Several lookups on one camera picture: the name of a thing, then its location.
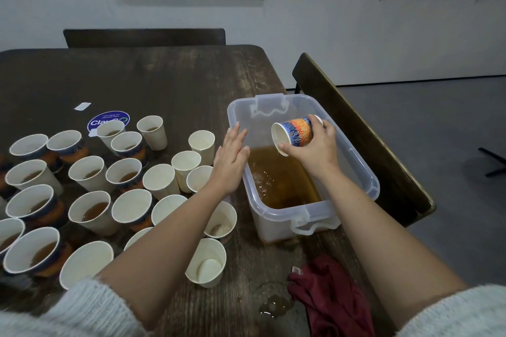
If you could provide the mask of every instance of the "gray floor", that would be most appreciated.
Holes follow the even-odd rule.
[[[506,284],[506,78],[343,87],[340,91],[437,203],[409,227],[470,284]]]

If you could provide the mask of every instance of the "hand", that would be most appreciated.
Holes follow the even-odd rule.
[[[244,129],[239,133],[240,124],[229,128],[223,146],[218,148],[212,173],[206,186],[220,191],[223,196],[234,192],[241,182],[244,167],[250,157],[250,147],[242,147],[242,142],[248,132]]]
[[[326,120],[323,125],[314,115],[308,115],[313,126],[313,140],[305,147],[279,144],[279,149],[299,160],[304,168],[320,181],[328,174],[339,172],[335,128]]]

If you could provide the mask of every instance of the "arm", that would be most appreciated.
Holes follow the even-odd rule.
[[[247,131],[238,132],[239,123],[227,132],[207,184],[98,274],[147,329],[178,289],[216,206],[241,181],[250,149],[242,148]]]
[[[339,169],[335,129],[309,115],[314,138],[304,148],[281,144],[327,189],[379,299],[398,328],[468,286]]]

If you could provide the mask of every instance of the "chair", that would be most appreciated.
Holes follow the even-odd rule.
[[[225,45],[223,28],[64,29],[68,48]]]
[[[434,200],[308,54],[300,56],[292,75],[305,94],[318,100],[372,169],[380,184],[376,202],[385,212],[408,226],[436,210]]]

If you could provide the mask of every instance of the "forearm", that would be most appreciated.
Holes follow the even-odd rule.
[[[339,170],[323,179],[367,276],[397,327],[467,285]]]
[[[153,328],[178,288],[223,193],[202,188],[105,267],[99,278]]]

